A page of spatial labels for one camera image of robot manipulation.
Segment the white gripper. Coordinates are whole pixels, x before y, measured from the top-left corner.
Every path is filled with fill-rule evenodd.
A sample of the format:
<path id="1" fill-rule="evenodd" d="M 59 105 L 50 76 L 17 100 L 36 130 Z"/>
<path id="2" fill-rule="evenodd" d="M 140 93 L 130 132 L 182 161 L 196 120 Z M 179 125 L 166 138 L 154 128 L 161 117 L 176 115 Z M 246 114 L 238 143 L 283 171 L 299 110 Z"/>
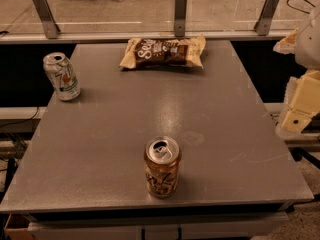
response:
<path id="1" fill-rule="evenodd" d="M 289 79 L 276 125 L 280 138 L 293 139 L 320 113 L 320 4 L 312 9 L 299 30 L 294 29 L 278 41 L 273 51 L 295 53 L 295 61 L 309 69 L 300 78 Z"/>

